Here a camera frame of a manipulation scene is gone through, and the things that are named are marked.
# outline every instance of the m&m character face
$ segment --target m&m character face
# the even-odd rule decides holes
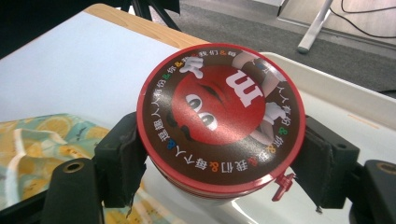
[[[188,138],[225,145],[250,135],[262,122],[265,99],[260,86],[247,74],[227,65],[189,72],[178,83],[172,114]]]

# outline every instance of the m&m's tin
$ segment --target m&m's tin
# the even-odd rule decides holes
[[[205,44],[183,49],[149,75],[137,124],[153,163],[175,186],[209,199],[232,199],[285,170],[304,139],[304,107],[276,64],[251,49]]]

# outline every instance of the gray floor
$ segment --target gray floor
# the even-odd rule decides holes
[[[306,55],[297,51],[307,28],[278,19],[279,8],[252,0],[181,0],[170,16],[186,34],[269,51],[373,91],[396,90],[396,49],[321,32]]]
[[[279,18],[301,25],[309,25],[318,15],[326,0],[290,0],[284,4]],[[360,12],[387,7],[396,7],[396,0],[332,0],[332,10],[352,21],[356,26],[369,35],[360,32],[350,23],[331,13],[323,24],[324,32],[333,32],[338,35],[356,37],[361,41],[381,44],[396,49],[396,38],[379,38],[378,36],[396,36],[396,8],[380,10],[371,13],[346,13],[345,11]]]

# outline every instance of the m logo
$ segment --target m logo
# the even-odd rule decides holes
[[[245,80],[237,84],[236,81],[240,80],[241,78],[244,78]],[[260,88],[241,70],[238,70],[237,73],[227,77],[226,82],[231,88],[233,88],[235,94],[239,97],[244,107],[251,105],[251,101],[254,98],[262,96],[262,91],[260,91]],[[251,92],[245,92],[251,86],[254,86],[254,90]]]

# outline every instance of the cartoon eye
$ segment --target cartoon eye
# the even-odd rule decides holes
[[[215,131],[218,128],[218,121],[213,115],[209,113],[199,113],[198,116],[210,131]]]
[[[187,95],[186,101],[195,112],[198,112],[202,107],[201,98],[195,94]]]

